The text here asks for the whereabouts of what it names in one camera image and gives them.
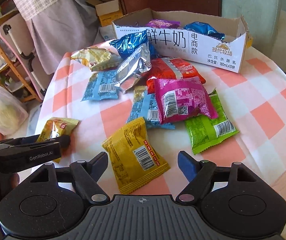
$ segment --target white cardboard box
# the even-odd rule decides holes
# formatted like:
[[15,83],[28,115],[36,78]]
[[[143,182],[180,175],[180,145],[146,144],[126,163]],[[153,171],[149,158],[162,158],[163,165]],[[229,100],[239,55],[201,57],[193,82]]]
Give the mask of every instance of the white cardboard box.
[[[144,27],[152,19],[179,21],[181,27],[195,21],[205,22],[224,33],[225,39],[221,42],[187,30]],[[147,30],[149,42],[163,56],[180,57],[237,73],[240,72],[248,39],[247,23],[242,16],[227,19],[186,11],[156,12],[147,8],[114,20],[112,25],[117,39],[128,33]]]

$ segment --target magenta snack bag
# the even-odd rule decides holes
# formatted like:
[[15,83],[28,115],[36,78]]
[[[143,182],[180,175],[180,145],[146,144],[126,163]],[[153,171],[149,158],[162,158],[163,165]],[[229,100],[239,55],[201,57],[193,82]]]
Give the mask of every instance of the magenta snack bag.
[[165,20],[150,20],[146,26],[151,28],[170,28],[176,29],[180,27],[180,22],[175,21],[165,21]]
[[218,118],[199,77],[155,79],[154,86],[161,124],[183,121],[199,113],[210,119]]

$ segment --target gray skirt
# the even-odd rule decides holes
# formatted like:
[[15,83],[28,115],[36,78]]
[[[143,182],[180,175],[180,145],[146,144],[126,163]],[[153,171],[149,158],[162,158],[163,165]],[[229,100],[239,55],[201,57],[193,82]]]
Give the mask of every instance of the gray skirt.
[[99,21],[86,0],[59,0],[27,21],[40,62],[54,73],[66,52],[93,45]]

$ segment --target red snack package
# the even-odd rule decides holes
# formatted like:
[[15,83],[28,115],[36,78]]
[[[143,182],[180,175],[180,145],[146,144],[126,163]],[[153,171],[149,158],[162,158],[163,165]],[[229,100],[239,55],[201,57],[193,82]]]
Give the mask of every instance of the red snack package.
[[196,68],[181,58],[156,58],[151,60],[152,68],[147,73],[147,93],[154,93],[154,80],[163,79],[185,79],[199,77],[202,84],[205,79],[198,73]]
[[199,77],[155,79],[154,86],[161,124],[183,121],[199,113],[210,119],[219,117]]

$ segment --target silver screw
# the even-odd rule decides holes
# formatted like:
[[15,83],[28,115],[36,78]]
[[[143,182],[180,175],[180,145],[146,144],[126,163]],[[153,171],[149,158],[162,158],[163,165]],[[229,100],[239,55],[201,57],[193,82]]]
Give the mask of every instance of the silver screw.
[[92,196],[92,200],[95,202],[102,202],[106,199],[107,199],[107,197],[103,194],[95,194]]
[[179,200],[183,202],[191,202],[194,200],[194,197],[191,194],[182,194],[179,196]]

